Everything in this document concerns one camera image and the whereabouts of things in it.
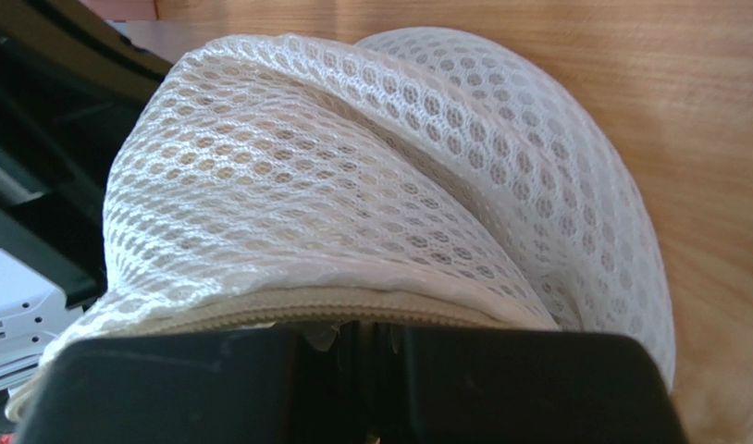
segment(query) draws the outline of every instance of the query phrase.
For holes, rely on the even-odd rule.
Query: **wooden surface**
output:
[[[176,60],[231,33],[353,43],[410,26],[475,32],[590,112],[660,237],[692,443],[753,443],[753,0],[158,0],[135,43]]]

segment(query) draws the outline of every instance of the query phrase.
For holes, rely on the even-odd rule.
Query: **beige zipper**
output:
[[[502,321],[472,308],[406,291],[303,288],[266,290],[219,300],[170,318],[150,319],[126,330],[104,332],[96,338],[176,334],[238,327],[269,327],[300,321],[370,320],[445,327],[527,327]],[[7,405],[7,417],[23,418],[25,407],[40,386],[50,362],[41,365]]]

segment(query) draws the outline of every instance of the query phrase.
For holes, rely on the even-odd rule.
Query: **white mesh bag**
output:
[[[667,382],[659,246],[620,156],[555,80],[460,31],[186,54],[115,161],[109,291],[70,342],[289,320],[605,331]]]

